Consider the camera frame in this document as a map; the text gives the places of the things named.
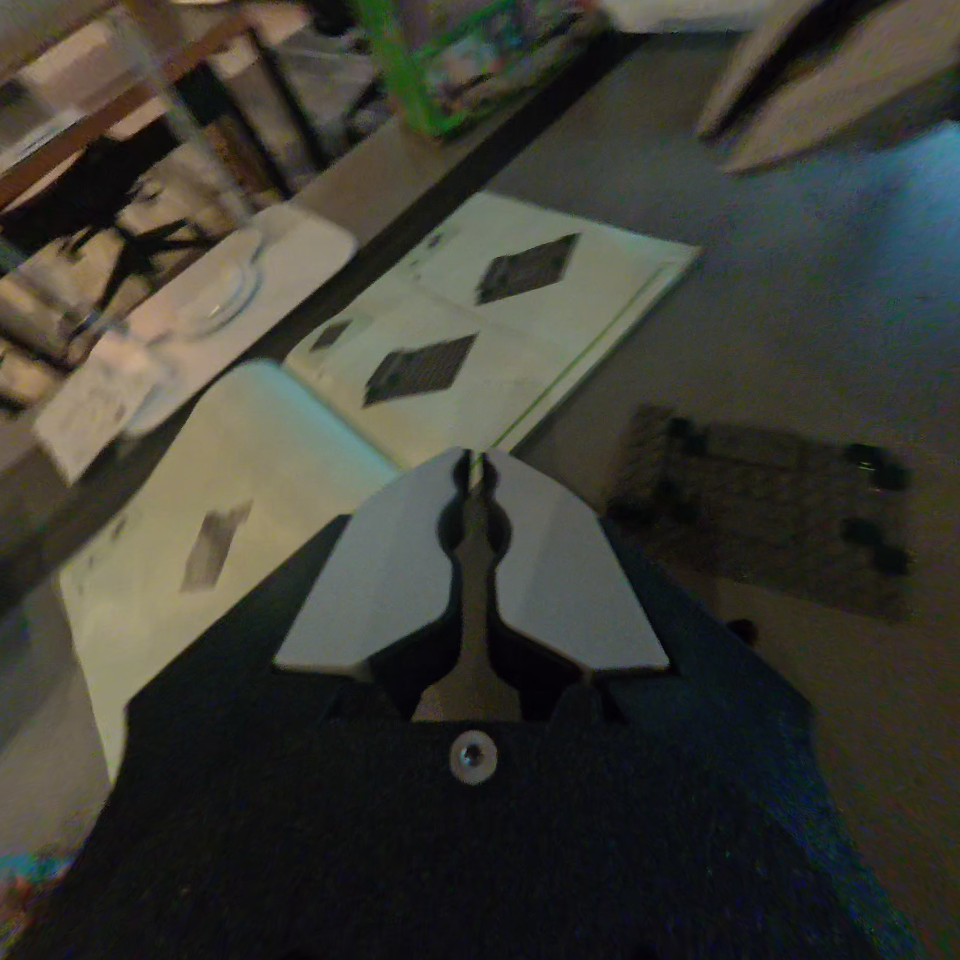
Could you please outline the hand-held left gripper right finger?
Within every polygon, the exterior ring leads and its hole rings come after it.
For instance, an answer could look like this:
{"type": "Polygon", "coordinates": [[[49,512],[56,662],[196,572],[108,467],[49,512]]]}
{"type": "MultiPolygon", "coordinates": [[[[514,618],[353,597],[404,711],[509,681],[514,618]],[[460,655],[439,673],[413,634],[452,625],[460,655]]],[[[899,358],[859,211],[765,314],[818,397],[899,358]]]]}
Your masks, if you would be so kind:
{"type": "Polygon", "coordinates": [[[507,522],[494,570],[506,628],[589,674],[666,671],[670,660],[601,526],[579,496],[489,450],[491,504],[507,522]]]}

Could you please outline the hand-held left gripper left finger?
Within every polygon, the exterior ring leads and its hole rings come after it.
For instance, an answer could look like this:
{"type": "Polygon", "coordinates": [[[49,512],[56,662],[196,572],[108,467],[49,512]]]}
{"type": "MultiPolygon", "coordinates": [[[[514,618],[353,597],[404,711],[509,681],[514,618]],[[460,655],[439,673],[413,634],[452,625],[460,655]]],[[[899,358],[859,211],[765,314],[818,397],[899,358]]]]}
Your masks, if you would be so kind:
{"type": "Polygon", "coordinates": [[[360,673],[441,622],[459,576],[472,459],[451,447],[354,511],[274,656],[276,668],[360,673]]]}

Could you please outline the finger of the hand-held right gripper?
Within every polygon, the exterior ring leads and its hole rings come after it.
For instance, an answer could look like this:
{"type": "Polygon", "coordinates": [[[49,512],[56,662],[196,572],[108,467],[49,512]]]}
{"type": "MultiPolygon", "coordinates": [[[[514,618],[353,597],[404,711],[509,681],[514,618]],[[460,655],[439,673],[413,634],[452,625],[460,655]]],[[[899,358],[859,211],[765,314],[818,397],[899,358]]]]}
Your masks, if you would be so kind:
{"type": "Polygon", "coordinates": [[[721,135],[723,170],[749,175],[865,130],[882,143],[944,118],[958,93],[957,1],[808,2],[721,135]]]}
{"type": "Polygon", "coordinates": [[[734,50],[696,125],[700,139],[721,136],[746,105],[747,94],[764,66],[788,40],[810,9],[808,1],[776,1],[734,50]]]}

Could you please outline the white instruction booklet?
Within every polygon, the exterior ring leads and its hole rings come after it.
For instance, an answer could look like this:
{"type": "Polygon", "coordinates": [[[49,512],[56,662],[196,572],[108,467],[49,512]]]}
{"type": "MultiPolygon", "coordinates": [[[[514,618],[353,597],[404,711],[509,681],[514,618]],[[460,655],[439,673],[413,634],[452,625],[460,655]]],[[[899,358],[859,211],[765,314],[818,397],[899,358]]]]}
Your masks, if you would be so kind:
{"type": "Polygon", "coordinates": [[[282,365],[219,379],[59,574],[108,782],[128,702],[217,619],[403,473],[515,452],[701,254],[481,191],[282,365]]]}

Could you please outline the grey studded building baseplate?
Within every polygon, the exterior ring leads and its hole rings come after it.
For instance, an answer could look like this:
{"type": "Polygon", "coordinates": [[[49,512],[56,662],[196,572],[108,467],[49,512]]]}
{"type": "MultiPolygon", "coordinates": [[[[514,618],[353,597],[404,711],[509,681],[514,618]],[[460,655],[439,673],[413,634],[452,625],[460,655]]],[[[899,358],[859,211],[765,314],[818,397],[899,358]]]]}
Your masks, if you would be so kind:
{"type": "Polygon", "coordinates": [[[606,515],[662,565],[900,623],[911,615],[912,481],[881,446],[642,405],[606,515]]]}

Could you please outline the wooden-edged side desk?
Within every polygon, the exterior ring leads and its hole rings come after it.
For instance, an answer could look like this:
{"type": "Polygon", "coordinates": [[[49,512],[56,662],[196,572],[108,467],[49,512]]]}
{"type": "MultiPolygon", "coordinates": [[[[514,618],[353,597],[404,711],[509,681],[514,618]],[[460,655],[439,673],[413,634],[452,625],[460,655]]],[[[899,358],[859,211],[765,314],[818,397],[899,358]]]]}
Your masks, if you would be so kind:
{"type": "MultiPolygon", "coordinates": [[[[172,44],[162,49],[152,47],[150,56],[171,87],[198,66],[227,52],[255,26],[238,5],[221,12],[184,9],[173,12],[170,18],[175,33],[172,44]]],[[[2,209],[157,97],[140,66],[127,68],[82,104],[76,120],[30,141],[13,162],[2,159],[2,209]]]]}

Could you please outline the colourful green-edged toy box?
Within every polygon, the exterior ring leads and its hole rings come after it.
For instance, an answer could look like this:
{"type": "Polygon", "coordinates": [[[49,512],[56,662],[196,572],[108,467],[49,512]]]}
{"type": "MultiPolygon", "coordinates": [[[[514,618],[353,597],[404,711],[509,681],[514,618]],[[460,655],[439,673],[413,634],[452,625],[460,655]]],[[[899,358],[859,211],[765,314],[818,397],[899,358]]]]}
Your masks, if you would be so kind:
{"type": "Polygon", "coordinates": [[[446,139],[567,67],[610,20],[592,1],[358,1],[351,9],[407,127],[446,139]]]}

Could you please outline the white printed leaflet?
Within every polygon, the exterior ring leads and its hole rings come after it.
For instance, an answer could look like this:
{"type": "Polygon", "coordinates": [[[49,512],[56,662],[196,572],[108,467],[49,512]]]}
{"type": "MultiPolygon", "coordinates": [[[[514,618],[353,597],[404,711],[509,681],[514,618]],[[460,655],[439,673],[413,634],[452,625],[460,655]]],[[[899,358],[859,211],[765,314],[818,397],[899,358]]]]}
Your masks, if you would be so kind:
{"type": "Polygon", "coordinates": [[[171,368],[148,345],[105,333],[31,426],[63,483],[78,481],[172,377],[171,368]]]}

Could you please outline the adjoining grey table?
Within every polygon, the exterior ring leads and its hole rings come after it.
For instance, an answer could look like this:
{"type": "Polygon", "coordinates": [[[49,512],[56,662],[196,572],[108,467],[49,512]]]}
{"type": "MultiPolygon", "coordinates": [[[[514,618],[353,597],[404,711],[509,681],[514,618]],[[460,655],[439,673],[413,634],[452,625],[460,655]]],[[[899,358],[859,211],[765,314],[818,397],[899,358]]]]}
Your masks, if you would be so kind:
{"type": "MultiPolygon", "coordinates": [[[[350,231],[354,258],[281,317],[234,365],[280,360],[308,329],[361,291],[602,79],[637,51],[645,34],[609,30],[545,85],[467,133],[429,141],[393,119],[319,174],[295,200],[350,231]]],[[[2,425],[1,610],[41,584],[127,503],[198,403],[189,399],[162,425],[108,450],[67,486],[30,426],[2,425]]]]}

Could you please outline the black office chair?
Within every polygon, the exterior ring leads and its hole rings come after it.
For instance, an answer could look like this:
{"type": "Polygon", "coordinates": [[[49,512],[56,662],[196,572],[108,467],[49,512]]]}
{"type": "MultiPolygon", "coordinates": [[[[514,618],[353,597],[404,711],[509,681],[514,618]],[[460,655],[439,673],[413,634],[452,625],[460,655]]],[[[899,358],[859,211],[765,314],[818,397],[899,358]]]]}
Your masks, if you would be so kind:
{"type": "Polygon", "coordinates": [[[121,247],[95,308],[105,312],[132,277],[144,280],[150,293],[156,292],[156,256],[206,251],[215,243],[211,234],[189,219],[141,233],[121,223],[123,211],[146,198],[143,183],[149,171],[179,145],[163,121],[154,121],[126,139],[96,139],[54,183],[2,212],[2,237],[25,256],[62,240],[73,256],[97,234],[113,231],[121,239],[121,247]]]}

